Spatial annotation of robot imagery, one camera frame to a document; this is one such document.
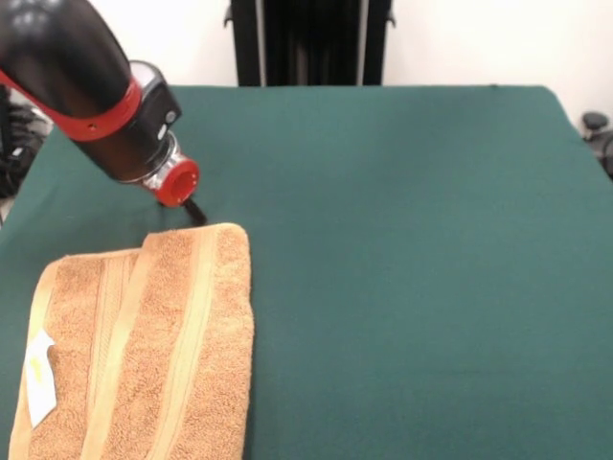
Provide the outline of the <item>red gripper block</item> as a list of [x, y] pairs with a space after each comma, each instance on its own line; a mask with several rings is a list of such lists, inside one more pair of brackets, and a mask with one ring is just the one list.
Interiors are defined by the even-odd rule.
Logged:
[[193, 225], [207, 224], [205, 213], [190, 198], [199, 180], [199, 168], [192, 159], [169, 160], [154, 178], [153, 193], [159, 202], [169, 207], [183, 204]]

